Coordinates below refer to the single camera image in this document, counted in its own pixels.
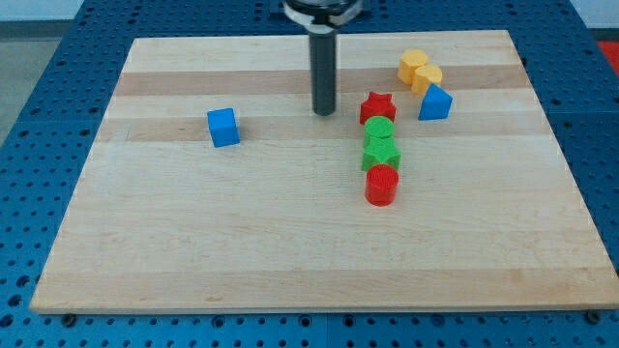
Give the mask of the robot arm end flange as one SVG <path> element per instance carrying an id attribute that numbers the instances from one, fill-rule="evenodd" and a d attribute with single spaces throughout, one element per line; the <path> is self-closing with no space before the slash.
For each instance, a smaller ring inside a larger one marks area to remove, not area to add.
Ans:
<path id="1" fill-rule="evenodd" d="M 306 27 L 336 29 L 357 17 L 364 8 L 363 0 L 284 0 L 284 14 Z"/>

